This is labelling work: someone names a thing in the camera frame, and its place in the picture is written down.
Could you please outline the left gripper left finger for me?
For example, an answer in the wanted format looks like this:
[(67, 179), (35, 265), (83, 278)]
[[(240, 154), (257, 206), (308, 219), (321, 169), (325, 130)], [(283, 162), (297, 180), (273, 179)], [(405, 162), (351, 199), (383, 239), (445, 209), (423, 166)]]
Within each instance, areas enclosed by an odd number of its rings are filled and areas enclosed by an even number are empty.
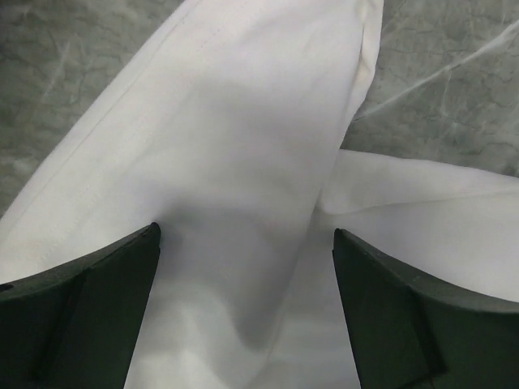
[(1, 286), (3, 388), (122, 388), (160, 256), (152, 223)]

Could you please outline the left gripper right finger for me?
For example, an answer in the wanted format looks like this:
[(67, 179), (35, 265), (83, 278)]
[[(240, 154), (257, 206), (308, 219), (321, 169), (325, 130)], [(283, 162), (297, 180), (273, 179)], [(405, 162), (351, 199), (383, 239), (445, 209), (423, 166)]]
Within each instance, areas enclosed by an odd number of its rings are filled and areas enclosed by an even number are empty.
[(517, 387), (517, 303), (431, 276), (343, 229), (332, 257), (361, 387)]

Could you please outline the white floral print t-shirt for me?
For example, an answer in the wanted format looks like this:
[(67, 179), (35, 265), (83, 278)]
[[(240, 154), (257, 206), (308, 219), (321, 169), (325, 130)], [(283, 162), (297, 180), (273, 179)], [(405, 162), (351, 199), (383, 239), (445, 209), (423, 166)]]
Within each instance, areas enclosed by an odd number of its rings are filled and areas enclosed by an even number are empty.
[(383, 8), (180, 6), (8, 208), (2, 280), (157, 222), (129, 388), (358, 387), (336, 229), (516, 301), (517, 179), (340, 147), (375, 76)]

